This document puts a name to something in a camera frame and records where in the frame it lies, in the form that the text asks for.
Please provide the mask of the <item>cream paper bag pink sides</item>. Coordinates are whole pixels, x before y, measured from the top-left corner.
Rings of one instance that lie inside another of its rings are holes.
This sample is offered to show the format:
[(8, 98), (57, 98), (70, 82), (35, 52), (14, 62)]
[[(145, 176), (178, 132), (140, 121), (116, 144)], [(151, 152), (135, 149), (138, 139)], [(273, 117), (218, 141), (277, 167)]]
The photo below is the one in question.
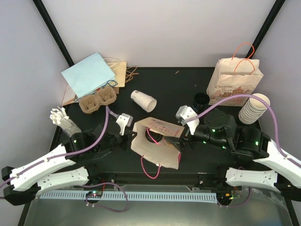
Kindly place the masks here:
[[(146, 129), (159, 133), (163, 139), (159, 144), (149, 142), (145, 137)], [(132, 141), (131, 149), (141, 156), (141, 166), (145, 175), (150, 179), (156, 179), (159, 176), (161, 167), (177, 170), (181, 159), (181, 152), (178, 151), (168, 138), (180, 137), (183, 127), (153, 117), (148, 117), (134, 123), (133, 131), (137, 132), (136, 138)], [(149, 175), (143, 165), (147, 160), (156, 166), (158, 171), (155, 176)]]

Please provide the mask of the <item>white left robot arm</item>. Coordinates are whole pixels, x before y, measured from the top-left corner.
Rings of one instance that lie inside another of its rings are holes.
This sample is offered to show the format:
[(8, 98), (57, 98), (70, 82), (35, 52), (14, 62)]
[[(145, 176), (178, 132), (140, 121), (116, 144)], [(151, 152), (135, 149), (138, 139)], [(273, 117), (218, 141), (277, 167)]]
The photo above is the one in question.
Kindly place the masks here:
[(75, 133), (55, 149), (39, 159), (19, 168), (4, 167), (2, 179), (7, 187), (2, 199), (14, 206), (23, 205), (43, 193), (70, 186), (98, 187), (102, 181), (97, 159), (110, 154), (116, 147), (130, 148), (137, 133), (108, 123), (106, 129), (100, 124), (96, 129)]

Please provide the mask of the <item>small stack paper cups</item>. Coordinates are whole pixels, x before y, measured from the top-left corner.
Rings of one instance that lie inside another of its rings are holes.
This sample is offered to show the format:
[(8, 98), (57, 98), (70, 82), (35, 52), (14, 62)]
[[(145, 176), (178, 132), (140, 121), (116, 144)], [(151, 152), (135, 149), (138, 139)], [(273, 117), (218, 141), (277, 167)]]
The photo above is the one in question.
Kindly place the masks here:
[(157, 100), (155, 98), (138, 90), (134, 90), (131, 93), (131, 99), (147, 113), (153, 111), (157, 105)]

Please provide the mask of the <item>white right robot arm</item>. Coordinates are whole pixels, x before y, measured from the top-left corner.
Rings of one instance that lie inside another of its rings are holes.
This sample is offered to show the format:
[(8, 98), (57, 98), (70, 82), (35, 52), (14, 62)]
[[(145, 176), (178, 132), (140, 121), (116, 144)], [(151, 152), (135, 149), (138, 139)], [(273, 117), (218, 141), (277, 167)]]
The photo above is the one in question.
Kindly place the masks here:
[(188, 128), (171, 144), (183, 151), (185, 145), (210, 145), (228, 152), (238, 168), (219, 167), (205, 182), (205, 188), (224, 190), (229, 187), (251, 186), (268, 189), (284, 198), (301, 200), (301, 161), (279, 148), (260, 129), (240, 127), (234, 117), (219, 109), (199, 120), (188, 122)]

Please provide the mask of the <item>black lid stack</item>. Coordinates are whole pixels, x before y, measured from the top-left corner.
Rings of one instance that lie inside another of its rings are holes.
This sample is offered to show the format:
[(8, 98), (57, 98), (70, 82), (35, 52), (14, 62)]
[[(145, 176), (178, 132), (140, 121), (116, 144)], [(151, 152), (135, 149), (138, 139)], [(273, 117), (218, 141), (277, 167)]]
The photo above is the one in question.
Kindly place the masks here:
[(196, 113), (201, 113), (206, 109), (210, 102), (210, 97), (206, 93), (199, 92), (194, 96), (193, 99), (193, 110)]

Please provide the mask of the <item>black coffee cup lid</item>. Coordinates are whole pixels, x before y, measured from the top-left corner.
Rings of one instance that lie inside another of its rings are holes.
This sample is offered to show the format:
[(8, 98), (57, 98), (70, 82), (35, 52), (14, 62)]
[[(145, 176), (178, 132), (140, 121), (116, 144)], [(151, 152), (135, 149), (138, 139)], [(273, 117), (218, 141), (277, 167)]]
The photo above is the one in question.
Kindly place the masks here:
[(163, 139), (163, 136), (161, 134), (150, 131), (149, 128), (146, 129), (145, 137), (149, 142), (155, 144), (159, 144), (159, 142)]

